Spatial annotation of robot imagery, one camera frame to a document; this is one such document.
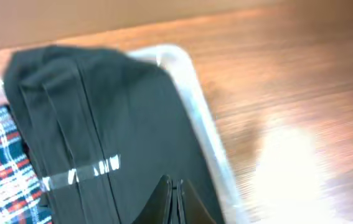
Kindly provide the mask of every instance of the wooden table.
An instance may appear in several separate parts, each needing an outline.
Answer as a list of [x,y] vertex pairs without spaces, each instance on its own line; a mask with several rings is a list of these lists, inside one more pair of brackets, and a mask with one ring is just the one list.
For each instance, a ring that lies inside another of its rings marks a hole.
[[[353,1],[285,2],[55,43],[185,48],[252,222],[353,222]],[[17,49],[0,50],[0,74]]]

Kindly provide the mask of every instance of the plaid shirt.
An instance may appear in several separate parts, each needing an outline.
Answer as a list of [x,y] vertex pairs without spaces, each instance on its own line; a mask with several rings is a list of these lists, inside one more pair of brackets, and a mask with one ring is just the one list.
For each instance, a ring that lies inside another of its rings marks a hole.
[[0,107],[0,223],[51,223],[40,184],[7,108]]

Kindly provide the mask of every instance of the clear plastic container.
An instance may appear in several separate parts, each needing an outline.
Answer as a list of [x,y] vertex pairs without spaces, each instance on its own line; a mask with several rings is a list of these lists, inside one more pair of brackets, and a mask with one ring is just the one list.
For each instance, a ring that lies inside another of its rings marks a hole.
[[[152,62],[171,76],[192,123],[215,185],[226,223],[249,223],[235,177],[217,133],[189,55],[176,45],[157,45],[132,52],[130,57]],[[0,79],[0,105],[7,103]]]

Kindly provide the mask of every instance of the black pants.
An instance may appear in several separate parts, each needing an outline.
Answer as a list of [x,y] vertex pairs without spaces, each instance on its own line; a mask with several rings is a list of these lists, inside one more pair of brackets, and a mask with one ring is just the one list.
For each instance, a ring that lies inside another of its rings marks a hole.
[[189,179],[223,223],[200,146],[164,70],[114,50],[47,47],[16,53],[4,87],[39,177],[120,155],[118,170],[47,194],[55,223],[131,223],[164,174]]

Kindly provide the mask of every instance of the folded garment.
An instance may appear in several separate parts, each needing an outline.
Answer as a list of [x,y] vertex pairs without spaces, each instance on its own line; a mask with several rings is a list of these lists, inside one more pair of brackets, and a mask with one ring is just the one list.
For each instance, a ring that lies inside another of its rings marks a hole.
[[47,47],[15,54],[4,87],[39,177],[120,155],[118,170],[48,193],[55,222],[132,223],[168,174],[174,183],[189,179],[223,223],[201,148],[163,69],[115,50]]
[[0,107],[0,223],[51,223],[38,206],[40,184],[23,153],[21,138],[5,106]]

